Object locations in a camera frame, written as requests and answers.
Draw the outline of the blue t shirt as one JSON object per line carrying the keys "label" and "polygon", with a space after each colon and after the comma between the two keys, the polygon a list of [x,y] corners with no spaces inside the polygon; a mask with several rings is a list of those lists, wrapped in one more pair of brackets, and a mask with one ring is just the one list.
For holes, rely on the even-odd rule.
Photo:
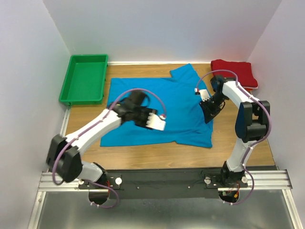
{"label": "blue t shirt", "polygon": [[102,147],[140,146],[176,142],[178,144],[211,148],[213,122],[205,123],[199,105],[200,96],[194,89],[199,85],[206,89],[191,64],[170,71],[166,78],[113,78],[110,84],[108,104],[121,93],[132,88],[143,88],[160,97],[163,105],[152,95],[143,104],[166,114],[163,131],[138,127],[126,122],[101,138]]}

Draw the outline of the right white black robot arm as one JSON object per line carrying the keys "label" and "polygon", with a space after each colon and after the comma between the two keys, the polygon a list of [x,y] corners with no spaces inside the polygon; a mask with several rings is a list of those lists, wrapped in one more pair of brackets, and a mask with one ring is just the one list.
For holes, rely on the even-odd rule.
{"label": "right white black robot arm", "polygon": [[205,123],[211,122],[231,100],[238,108],[235,122],[236,143],[230,157],[224,162],[219,175],[220,183],[225,187],[242,180],[245,165],[255,148],[264,141],[271,131],[270,103],[258,100],[247,92],[237,78],[225,78],[216,75],[210,80],[214,94],[206,89],[195,88],[195,94],[201,101]]}

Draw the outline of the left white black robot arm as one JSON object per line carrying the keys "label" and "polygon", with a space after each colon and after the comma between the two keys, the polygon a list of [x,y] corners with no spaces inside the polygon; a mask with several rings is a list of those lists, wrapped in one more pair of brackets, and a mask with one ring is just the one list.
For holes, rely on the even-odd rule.
{"label": "left white black robot arm", "polygon": [[81,129],[66,136],[54,136],[46,159],[52,170],[54,184],[59,186],[80,179],[89,182],[94,188],[102,188],[107,185],[106,170],[97,163],[81,159],[93,143],[129,121],[142,128],[164,130],[165,116],[142,105],[148,93],[149,90],[142,88],[127,90]]}

